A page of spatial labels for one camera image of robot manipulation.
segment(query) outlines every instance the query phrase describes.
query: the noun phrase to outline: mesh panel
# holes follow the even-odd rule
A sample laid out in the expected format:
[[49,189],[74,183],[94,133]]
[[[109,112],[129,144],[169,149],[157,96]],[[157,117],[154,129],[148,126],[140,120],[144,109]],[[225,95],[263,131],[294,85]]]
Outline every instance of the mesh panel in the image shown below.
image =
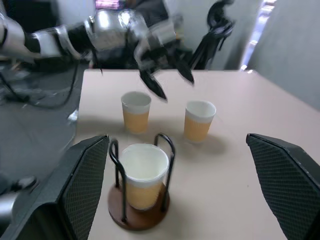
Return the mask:
[[101,195],[107,151],[106,140],[90,147],[62,196],[62,207],[77,240],[88,239]]
[[266,202],[289,240],[306,239],[320,210],[317,188],[283,149],[247,141]]

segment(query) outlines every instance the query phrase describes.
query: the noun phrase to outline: black cable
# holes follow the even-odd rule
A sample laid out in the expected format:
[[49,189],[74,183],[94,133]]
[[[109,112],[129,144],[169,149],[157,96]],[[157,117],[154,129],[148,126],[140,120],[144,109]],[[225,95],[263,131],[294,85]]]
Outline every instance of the black cable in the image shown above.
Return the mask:
[[79,62],[76,63],[75,67],[74,67],[74,73],[73,73],[73,77],[72,77],[72,83],[70,85],[70,90],[68,92],[67,97],[65,98],[65,100],[59,104],[56,105],[44,105],[44,104],[38,104],[36,102],[33,102],[30,100],[30,96],[22,96],[19,95],[12,87],[11,85],[7,82],[6,78],[3,76],[3,74],[0,72],[0,80],[3,82],[3,85],[12,93],[12,95],[15,97],[15,101],[16,102],[21,102],[21,103],[25,103],[25,104],[29,104],[33,107],[36,108],[41,108],[41,109],[50,109],[50,110],[54,110],[54,109],[60,109],[62,107],[64,107],[70,100],[71,95],[73,93],[74,90],[74,86],[75,86],[75,82],[77,79],[77,73],[78,73],[78,68],[79,68]]

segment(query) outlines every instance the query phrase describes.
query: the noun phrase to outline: table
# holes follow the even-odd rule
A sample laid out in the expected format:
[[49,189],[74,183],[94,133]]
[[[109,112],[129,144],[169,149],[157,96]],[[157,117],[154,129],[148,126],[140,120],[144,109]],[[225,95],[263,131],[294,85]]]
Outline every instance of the table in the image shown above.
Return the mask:
[[[134,143],[152,143],[163,132],[175,143],[176,161],[170,185],[170,208],[154,229],[129,232],[108,213],[107,196],[114,184],[110,158],[90,240],[284,240],[269,209],[246,144],[247,133],[280,138],[299,145],[320,163],[320,112],[253,72],[194,71],[195,86],[175,71],[156,75],[168,104],[152,97],[149,129],[131,135],[124,130],[121,96],[148,93],[136,71],[87,70],[84,73],[74,143],[99,134],[119,140],[120,151]],[[192,145],[183,139],[189,100],[215,104],[208,139]],[[168,153],[169,147],[160,146]]]

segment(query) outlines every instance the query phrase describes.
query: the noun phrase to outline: white paper cup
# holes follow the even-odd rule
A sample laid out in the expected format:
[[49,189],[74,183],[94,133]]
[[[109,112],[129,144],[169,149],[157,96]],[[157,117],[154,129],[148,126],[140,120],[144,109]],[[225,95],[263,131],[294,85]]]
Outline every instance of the white paper cup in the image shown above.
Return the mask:
[[210,129],[217,109],[209,101],[190,101],[186,105],[184,136],[192,143],[203,142]]
[[137,210],[152,208],[169,170],[166,153],[152,144],[133,144],[122,152],[119,160],[126,174],[128,203]]
[[121,97],[124,126],[134,134],[148,129],[151,97],[143,92],[131,91]]

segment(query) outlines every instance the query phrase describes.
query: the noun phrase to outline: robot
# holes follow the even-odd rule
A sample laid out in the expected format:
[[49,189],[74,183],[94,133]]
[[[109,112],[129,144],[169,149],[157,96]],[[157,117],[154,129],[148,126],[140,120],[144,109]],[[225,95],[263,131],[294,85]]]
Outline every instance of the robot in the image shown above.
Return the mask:
[[151,28],[134,10],[100,10],[84,22],[26,33],[14,20],[0,14],[0,54],[31,64],[51,63],[57,59],[81,60],[89,53],[133,46],[133,57],[145,85],[160,99],[167,97],[152,76],[160,62],[175,66],[190,83],[194,83],[188,64],[168,54],[176,42],[175,24],[171,19]]

